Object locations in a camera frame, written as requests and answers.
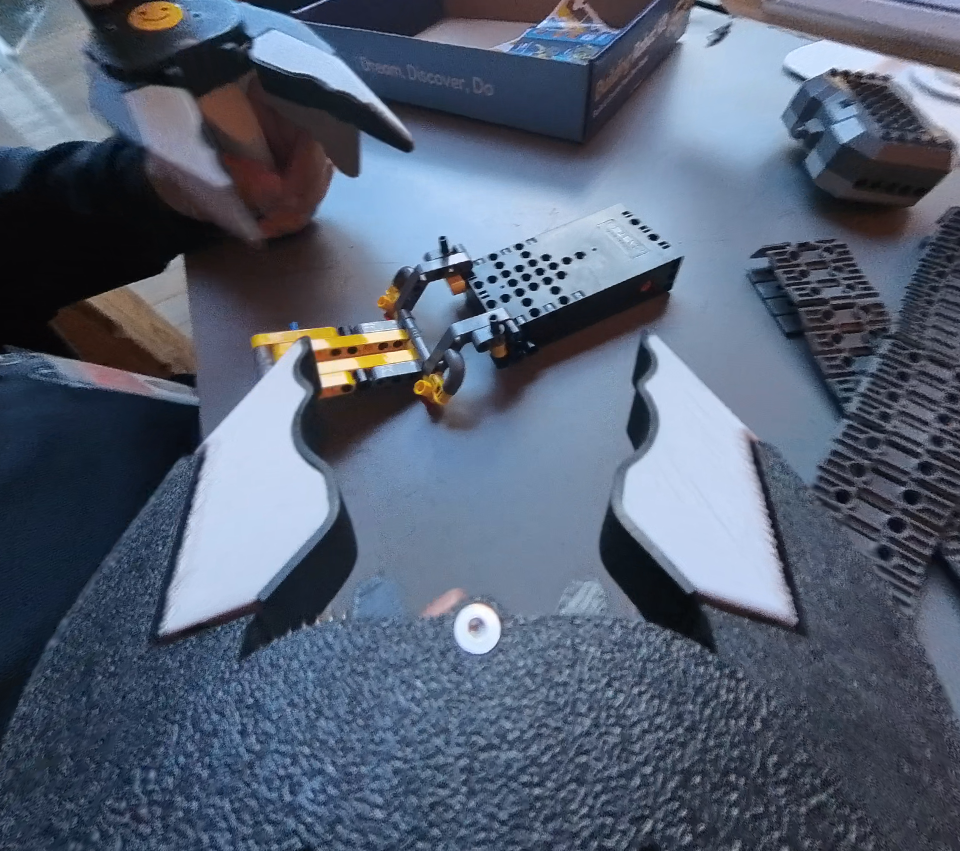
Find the black perforated battery box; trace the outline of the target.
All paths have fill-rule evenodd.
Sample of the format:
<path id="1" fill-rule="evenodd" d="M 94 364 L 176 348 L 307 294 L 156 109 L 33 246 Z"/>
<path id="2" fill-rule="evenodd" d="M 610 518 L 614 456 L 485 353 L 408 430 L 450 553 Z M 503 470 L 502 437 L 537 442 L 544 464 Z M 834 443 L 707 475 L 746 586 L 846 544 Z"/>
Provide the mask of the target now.
<path id="1" fill-rule="evenodd" d="M 474 314 L 507 314 L 518 331 L 499 365 L 669 293 L 684 260 L 677 246 L 617 204 L 473 261 Z"/>

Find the yellow grey brick arm assembly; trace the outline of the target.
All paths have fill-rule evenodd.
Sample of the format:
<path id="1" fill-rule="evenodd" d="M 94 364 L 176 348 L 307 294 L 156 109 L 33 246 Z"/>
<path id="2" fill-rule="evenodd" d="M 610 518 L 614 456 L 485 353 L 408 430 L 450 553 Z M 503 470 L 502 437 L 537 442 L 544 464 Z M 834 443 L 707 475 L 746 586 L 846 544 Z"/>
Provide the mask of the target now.
<path id="1" fill-rule="evenodd" d="M 411 385 L 428 406 L 445 407 L 462 388 L 471 345 L 503 367 L 530 353 L 519 321 L 500 305 L 450 325 L 438 344 L 428 347 L 413 311 L 426 289 L 443 282 L 455 295 L 474 288 L 474 262 L 464 246 L 438 237 L 437 250 L 414 266 L 399 269 L 378 298 L 381 320 L 340 327 L 261 332 L 250 340 L 258 374 L 264 376 L 296 341 L 306 340 L 316 363 L 319 396 L 340 397 L 384 385 Z"/>

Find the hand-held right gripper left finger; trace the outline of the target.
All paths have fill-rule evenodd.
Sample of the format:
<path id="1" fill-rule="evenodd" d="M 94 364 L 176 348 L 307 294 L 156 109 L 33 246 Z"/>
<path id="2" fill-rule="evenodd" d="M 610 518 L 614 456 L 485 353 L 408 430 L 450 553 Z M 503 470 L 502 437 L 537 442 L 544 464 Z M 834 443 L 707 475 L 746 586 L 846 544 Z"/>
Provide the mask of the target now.
<path id="1" fill-rule="evenodd" d="M 318 452 L 321 380 L 297 337 L 198 450 L 154 635 L 253 615 L 260 641 L 327 612 L 356 562 L 341 488 Z"/>

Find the person's left hand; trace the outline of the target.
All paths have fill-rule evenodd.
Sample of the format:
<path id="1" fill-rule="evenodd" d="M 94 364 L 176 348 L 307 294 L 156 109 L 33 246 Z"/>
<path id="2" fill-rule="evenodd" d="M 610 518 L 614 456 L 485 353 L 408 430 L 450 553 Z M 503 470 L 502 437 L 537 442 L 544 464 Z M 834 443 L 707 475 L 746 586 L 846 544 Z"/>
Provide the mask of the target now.
<path id="1" fill-rule="evenodd" d="M 260 241 L 301 232 L 326 197 L 335 167 L 309 133 L 271 107 L 258 108 L 258 121 L 273 167 L 241 156 L 224 155 L 225 168 L 246 208 L 253 213 Z"/>

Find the navy cardboard box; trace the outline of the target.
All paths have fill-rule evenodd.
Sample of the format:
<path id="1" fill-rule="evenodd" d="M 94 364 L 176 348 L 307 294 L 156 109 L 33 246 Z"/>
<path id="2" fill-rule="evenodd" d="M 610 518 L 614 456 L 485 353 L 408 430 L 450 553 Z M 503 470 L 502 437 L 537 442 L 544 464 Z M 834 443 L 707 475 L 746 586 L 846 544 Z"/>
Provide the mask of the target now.
<path id="1" fill-rule="evenodd" d="M 380 98 L 581 144 L 673 53 L 696 0 L 586 0 L 620 36 L 588 63 L 494 50 L 561 0 L 319 0 L 294 12 Z"/>

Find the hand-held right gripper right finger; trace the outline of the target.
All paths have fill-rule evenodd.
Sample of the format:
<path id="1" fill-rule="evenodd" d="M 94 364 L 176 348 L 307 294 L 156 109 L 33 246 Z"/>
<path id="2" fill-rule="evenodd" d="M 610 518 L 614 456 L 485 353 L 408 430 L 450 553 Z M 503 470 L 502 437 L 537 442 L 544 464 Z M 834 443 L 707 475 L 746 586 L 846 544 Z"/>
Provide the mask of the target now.
<path id="1" fill-rule="evenodd" d="M 630 382 L 630 453 L 601 532 L 608 574 L 666 629 L 709 630 L 707 610 L 798 629 L 757 437 L 653 333 L 641 337 Z"/>

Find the blue yellow instruction booklet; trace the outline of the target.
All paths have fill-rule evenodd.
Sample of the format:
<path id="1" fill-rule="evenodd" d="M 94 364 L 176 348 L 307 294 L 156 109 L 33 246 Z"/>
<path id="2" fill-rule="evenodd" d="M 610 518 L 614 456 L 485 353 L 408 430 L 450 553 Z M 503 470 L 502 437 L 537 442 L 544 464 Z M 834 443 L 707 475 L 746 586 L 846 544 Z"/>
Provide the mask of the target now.
<path id="1" fill-rule="evenodd" d="M 531 25 L 526 29 L 538 26 L 546 21 L 556 20 L 561 22 L 578 22 L 582 24 L 587 22 L 598 24 L 603 23 L 612 28 L 597 14 L 597 12 L 594 10 L 594 7 L 590 5 L 587 0 L 560 0 L 560 2 L 547 17 L 545 17 L 539 23 Z M 494 47 L 494 50 L 500 53 L 506 53 L 505 51 L 510 47 L 511 42 L 515 41 L 517 38 L 518 37 L 498 44 Z"/>

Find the person's left forearm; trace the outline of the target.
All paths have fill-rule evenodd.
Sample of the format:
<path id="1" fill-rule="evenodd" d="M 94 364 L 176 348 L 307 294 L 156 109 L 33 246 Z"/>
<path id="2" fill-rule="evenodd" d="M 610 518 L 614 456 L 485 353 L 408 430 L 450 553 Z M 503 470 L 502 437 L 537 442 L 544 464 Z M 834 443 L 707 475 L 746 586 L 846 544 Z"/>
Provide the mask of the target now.
<path id="1" fill-rule="evenodd" d="M 1 344 L 67 355 L 64 308 L 156 276 L 221 236 L 166 203 L 123 137 L 1 149 Z"/>

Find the grey desk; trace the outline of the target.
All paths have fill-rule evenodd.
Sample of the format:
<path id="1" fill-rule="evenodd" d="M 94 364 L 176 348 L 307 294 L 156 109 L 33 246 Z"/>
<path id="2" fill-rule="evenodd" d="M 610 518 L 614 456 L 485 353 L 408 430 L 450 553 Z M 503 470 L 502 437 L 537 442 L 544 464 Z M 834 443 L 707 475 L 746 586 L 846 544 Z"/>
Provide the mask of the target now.
<path id="1" fill-rule="evenodd" d="M 407 109 L 416 149 L 371 145 L 318 222 L 266 250 L 189 257 L 201 422 L 256 371 L 254 332 L 365 315 L 448 233 L 476 253 L 622 204 L 683 256 L 674 289 L 506 370 L 468 360 L 432 415 L 389 388 L 325 401 L 321 454 L 359 557 L 414 610 L 459 586 L 506 612 L 486 657 L 451 617 L 309 625 L 246 660 L 309 744 L 317 849 L 958 849 L 958 727 L 910 619 L 810 497 L 836 413 L 743 269 L 760 245 L 838 225 L 883 292 L 914 252 L 903 215 L 827 210 L 779 113 L 803 40 L 697 10 L 592 143 Z M 638 552 L 606 531 L 630 451 L 630 378 L 659 334 L 760 438 L 804 633 L 706 608 L 717 651 L 641 617 Z M 603 564 L 607 557 L 618 580 Z"/>

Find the clear badge holder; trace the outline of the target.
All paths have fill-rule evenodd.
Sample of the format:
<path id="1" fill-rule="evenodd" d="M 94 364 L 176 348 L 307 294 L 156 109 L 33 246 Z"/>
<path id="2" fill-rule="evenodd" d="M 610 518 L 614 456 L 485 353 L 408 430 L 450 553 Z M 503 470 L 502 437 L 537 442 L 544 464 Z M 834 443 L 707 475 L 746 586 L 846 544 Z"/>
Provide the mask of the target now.
<path id="1" fill-rule="evenodd" d="M 200 404 L 196 389 L 179 381 L 72 358 L 51 355 L 43 355 L 42 358 L 36 374 L 51 377 L 62 385 L 150 398 L 196 409 Z"/>

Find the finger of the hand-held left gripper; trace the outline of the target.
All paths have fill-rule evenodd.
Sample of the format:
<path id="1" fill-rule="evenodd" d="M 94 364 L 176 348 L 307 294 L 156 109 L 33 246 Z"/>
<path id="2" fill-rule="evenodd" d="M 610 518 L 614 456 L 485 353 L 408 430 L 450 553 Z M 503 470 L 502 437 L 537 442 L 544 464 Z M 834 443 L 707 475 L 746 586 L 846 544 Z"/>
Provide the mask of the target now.
<path id="1" fill-rule="evenodd" d="M 184 88 L 146 85 L 124 91 L 122 105 L 139 143 L 186 180 L 213 221 L 258 244 L 258 218 L 224 164 L 234 157 L 268 167 L 268 142 L 246 86 L 222 85 L 197 97 Z"/>
<path id="2" fill-rule="evenodd" d="M 307 132 L 342 174 L 361 170 L 361 136 L 404 153 L 414 138 L 394 112 L 332 51 L 270 29 L 248 57 L 270 108 Z"/>

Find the grey brick motor block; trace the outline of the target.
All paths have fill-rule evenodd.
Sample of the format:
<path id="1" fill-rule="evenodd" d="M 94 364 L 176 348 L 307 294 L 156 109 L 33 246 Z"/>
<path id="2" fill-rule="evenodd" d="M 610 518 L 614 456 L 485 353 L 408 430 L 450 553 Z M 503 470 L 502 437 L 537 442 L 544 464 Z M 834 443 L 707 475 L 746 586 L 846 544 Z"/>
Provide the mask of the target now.
<path id="1" fill-rule="evenodd" d="M 886 74 L 831 68 L 781 116 L 813 186 L 859 205 L 909 208 L 954 169 L 956 144 Z"/>

